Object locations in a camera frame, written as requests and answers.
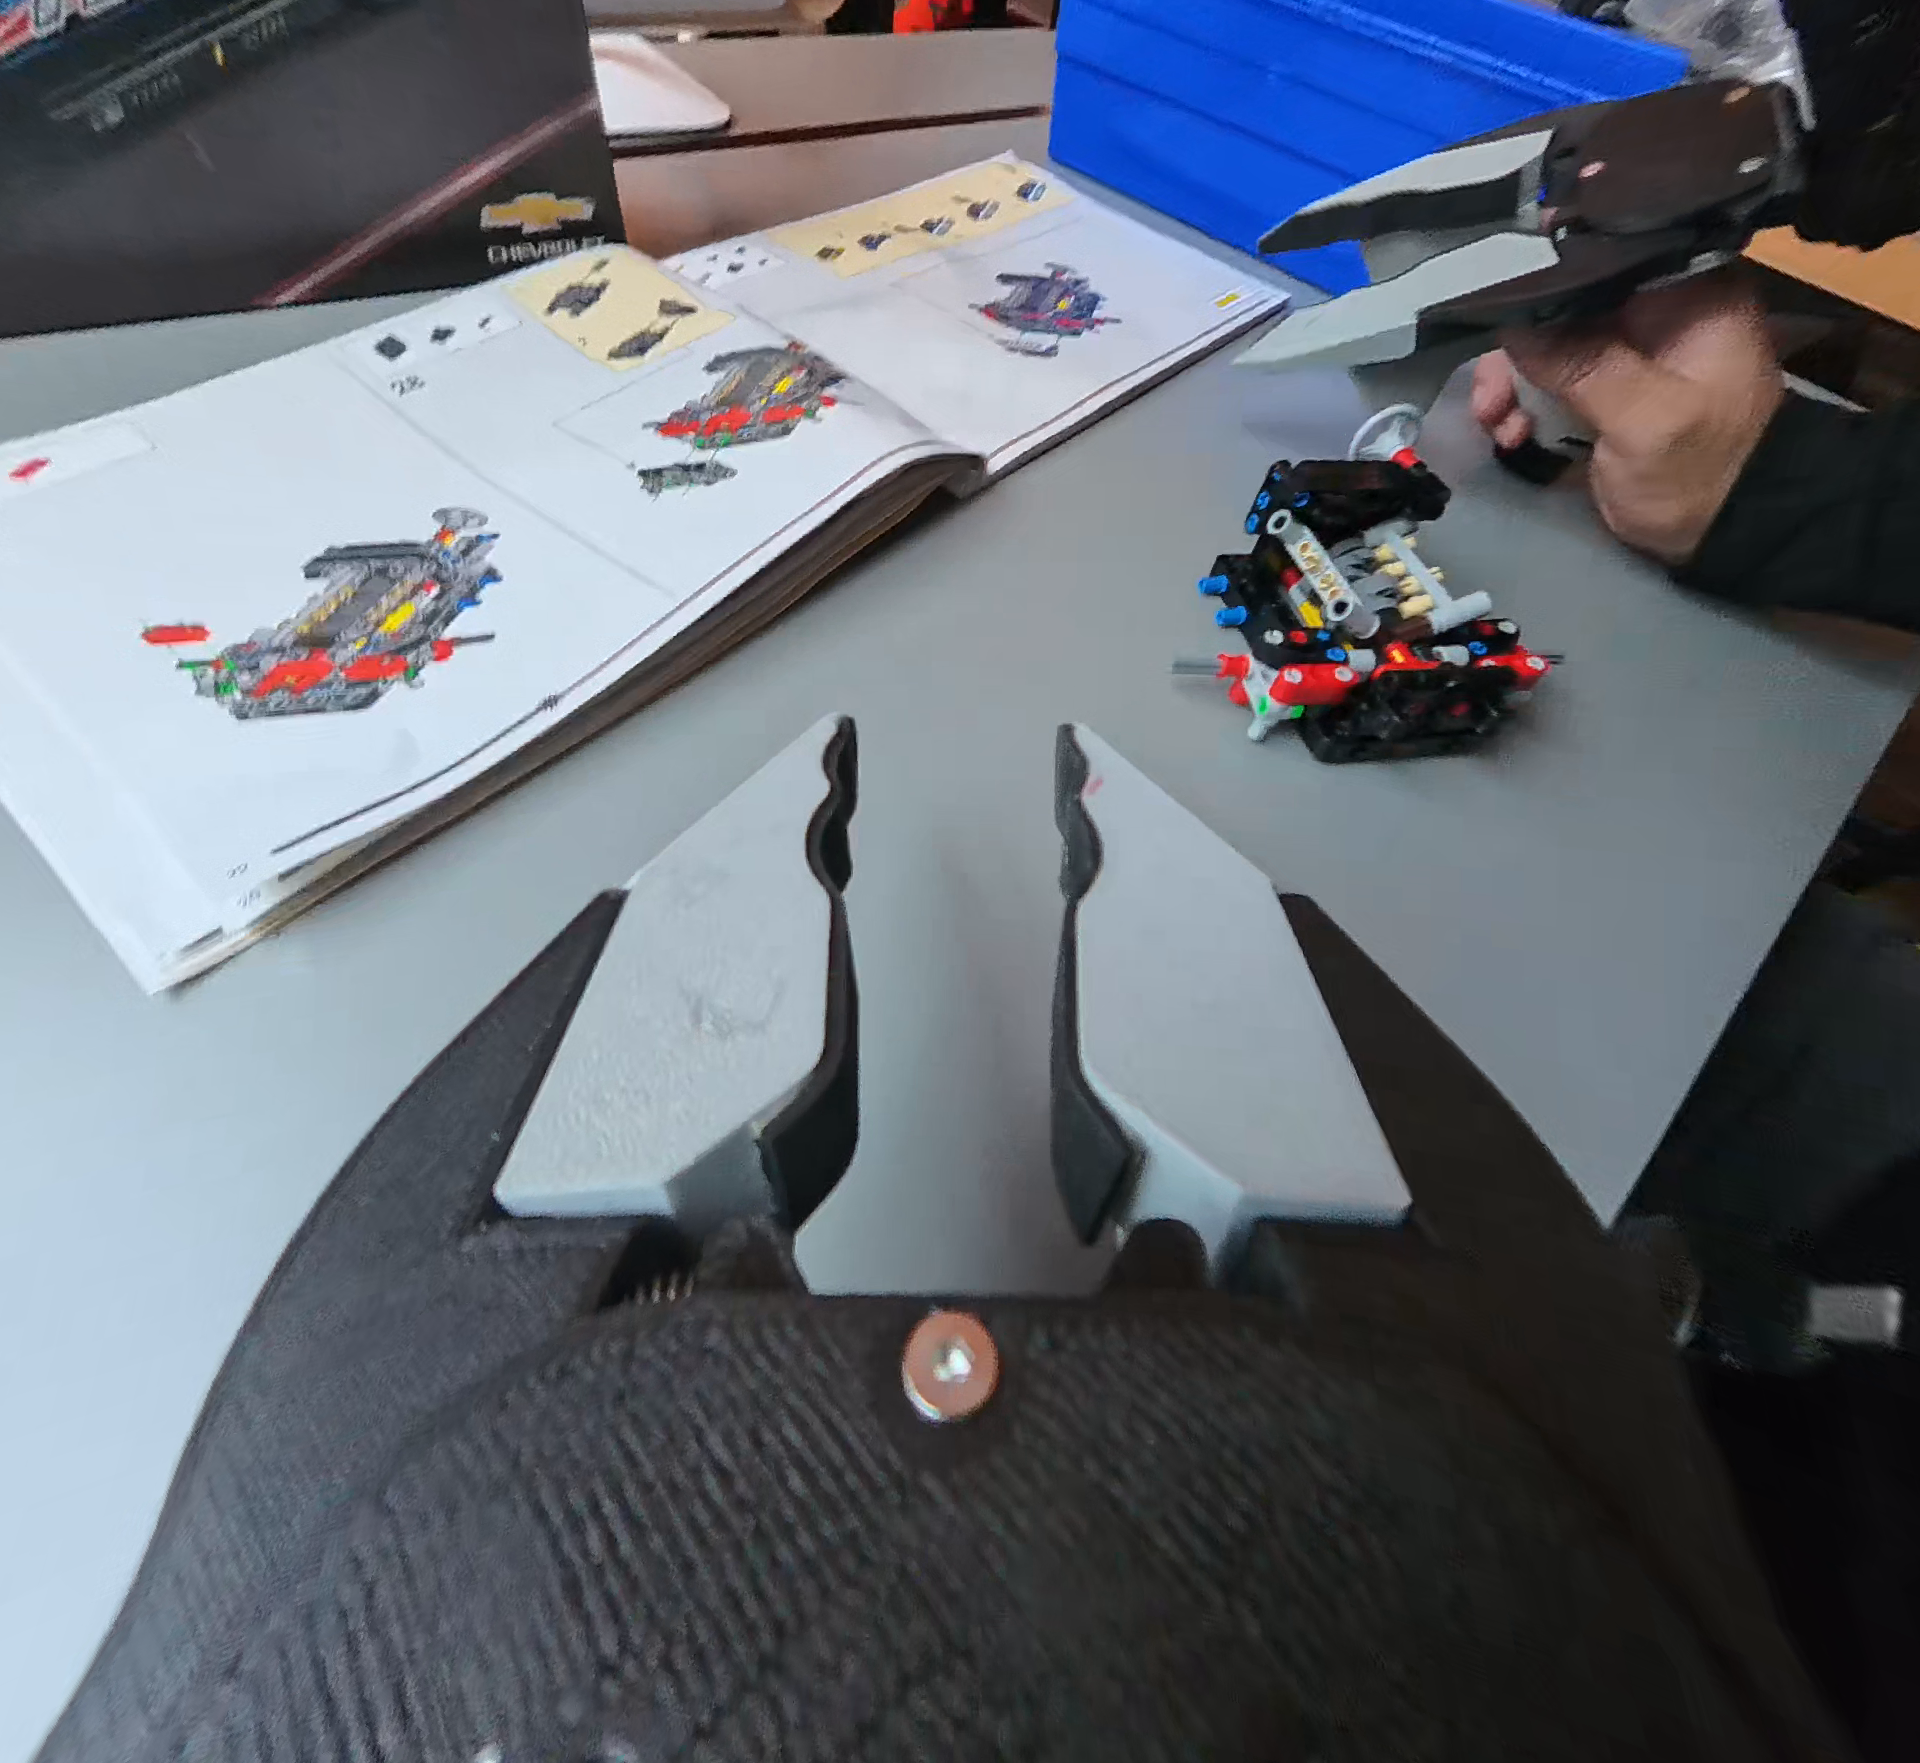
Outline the person's right hand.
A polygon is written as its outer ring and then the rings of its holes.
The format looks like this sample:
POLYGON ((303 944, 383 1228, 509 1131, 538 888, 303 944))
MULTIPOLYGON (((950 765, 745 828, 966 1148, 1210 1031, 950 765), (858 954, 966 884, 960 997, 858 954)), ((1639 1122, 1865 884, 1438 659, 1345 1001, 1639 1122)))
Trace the person's right hand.
POLYGON ((1523 385, 1592 431, 1589 492, 1605 529, 1672 568, 1690 564, 1789 395, 1739 269, 1642 288, 1583 334, 1506 334, 1472 382, 1473 424, 1498 449, 1538 437, 1523 385))

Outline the open lego instruction booklet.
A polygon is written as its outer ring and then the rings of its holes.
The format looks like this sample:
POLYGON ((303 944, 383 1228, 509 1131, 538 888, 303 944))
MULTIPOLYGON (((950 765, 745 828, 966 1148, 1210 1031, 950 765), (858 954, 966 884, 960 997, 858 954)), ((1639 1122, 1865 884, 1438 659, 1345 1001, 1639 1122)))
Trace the open lego instruction booklet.
POLYGON ((146 991, 1289 297, 1015 155, 3 441, 3 807, 146 991))

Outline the blue plastic bin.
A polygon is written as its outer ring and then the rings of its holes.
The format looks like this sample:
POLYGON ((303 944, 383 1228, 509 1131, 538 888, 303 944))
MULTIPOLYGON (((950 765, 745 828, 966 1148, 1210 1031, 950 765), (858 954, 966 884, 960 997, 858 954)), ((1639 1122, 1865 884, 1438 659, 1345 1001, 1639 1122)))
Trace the blue plastic bin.
POLYGON ((1243 254, 1433 148, 1689 74, 1530 0, 1059 0, 1053 58, 1049 157, 1243 254))

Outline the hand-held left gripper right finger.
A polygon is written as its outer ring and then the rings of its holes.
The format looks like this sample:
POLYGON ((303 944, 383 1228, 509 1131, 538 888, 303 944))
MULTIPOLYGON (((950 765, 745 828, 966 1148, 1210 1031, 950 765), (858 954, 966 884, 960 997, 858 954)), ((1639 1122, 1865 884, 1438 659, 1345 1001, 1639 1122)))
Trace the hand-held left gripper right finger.
POLYGON ((1082 1247, 1396 1228, 1410 1195, 1280 888, 1079 724, 1053 741, 1049 1162, 1082 1247))

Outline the lego set box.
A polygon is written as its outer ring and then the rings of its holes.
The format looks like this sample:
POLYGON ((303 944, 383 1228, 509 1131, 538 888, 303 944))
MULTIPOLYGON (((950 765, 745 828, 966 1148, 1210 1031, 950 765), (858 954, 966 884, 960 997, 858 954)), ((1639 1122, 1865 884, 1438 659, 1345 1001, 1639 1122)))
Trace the lego set box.
POLYGON ((582 0, 3 0, 3 334, 622 237, 582 0))

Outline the partly built lego car model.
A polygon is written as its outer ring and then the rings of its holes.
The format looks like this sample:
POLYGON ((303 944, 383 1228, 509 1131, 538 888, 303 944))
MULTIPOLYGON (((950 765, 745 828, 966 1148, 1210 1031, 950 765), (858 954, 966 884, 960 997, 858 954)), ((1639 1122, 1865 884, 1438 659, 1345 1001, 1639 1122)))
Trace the partly built lego car model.
POLYGON ((1272 464, 1246 547, 1196 581, 1219 648, 1169 671, 1222 689, 1250 744, 1289 732, 1323 765, 1450 758, 1498 738, 1558 668, 1419 549, 1450 502, 1419 424, 1385 405, 1345 458, 1272 464))

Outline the person's right forearm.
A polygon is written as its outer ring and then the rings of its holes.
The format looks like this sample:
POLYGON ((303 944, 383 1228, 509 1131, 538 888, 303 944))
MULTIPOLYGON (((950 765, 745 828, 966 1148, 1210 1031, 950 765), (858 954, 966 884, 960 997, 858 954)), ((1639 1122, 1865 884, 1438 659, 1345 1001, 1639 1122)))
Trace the person's right forearm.
POLYGON ((1918 402, 1789 391, 1698 552, 1672 577, 1733 605, 1918 635, 1918 402))

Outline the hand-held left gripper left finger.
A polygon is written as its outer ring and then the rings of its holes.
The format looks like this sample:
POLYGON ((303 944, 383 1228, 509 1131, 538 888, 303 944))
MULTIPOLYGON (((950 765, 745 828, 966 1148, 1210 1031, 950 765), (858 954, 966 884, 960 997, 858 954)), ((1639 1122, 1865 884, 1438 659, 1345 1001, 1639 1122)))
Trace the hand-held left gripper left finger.
POLYGON ((822 718, 622 888, 493 1202, 800 1228, 858 1148, 858 727, 822 718))

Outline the white monitor stand base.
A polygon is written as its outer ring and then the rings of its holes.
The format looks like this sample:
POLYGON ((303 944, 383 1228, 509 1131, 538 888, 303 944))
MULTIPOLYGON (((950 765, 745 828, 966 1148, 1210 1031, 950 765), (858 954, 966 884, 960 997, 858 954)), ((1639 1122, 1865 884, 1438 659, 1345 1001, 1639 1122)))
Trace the white monitor stand base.
POLYGON ((610 147, 705 139, 730 129, 730 108, 665 45, 625 28, 589 34, 599 122, 610 147))

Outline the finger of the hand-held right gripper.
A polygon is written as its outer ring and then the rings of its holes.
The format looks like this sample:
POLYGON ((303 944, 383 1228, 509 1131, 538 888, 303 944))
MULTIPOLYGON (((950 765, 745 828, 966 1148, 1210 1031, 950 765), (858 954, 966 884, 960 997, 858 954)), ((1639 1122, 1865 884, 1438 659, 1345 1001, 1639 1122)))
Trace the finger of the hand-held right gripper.
POLYGON ((1550 142, 1555 129, 1526 127, 1438 148, 1305 204, 1260 237, 1258 254, 1469 228, 1533 232, 1550 142))
POLYGON ((1235 364, 1260 374, 1455 359, 1502 325, 1550 321, 1598 285, 1595 237, 1480 237, 1396 277, 1286 315, 1235 364))

